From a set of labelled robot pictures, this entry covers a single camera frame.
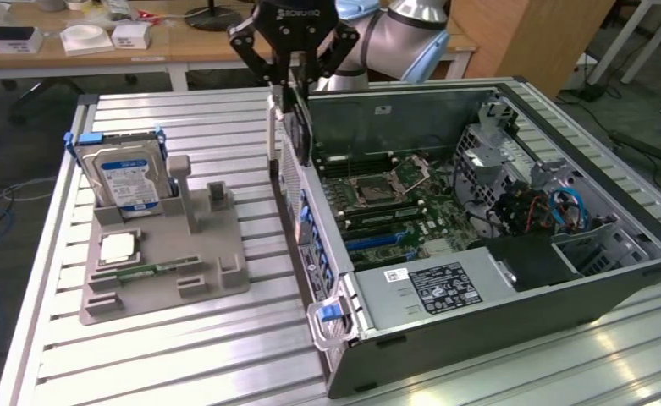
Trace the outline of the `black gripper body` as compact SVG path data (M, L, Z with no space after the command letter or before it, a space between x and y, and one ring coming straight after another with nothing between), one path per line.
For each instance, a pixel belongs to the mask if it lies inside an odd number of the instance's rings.
M334 1L258 1L251 17L278 55L315 52L339 22Z

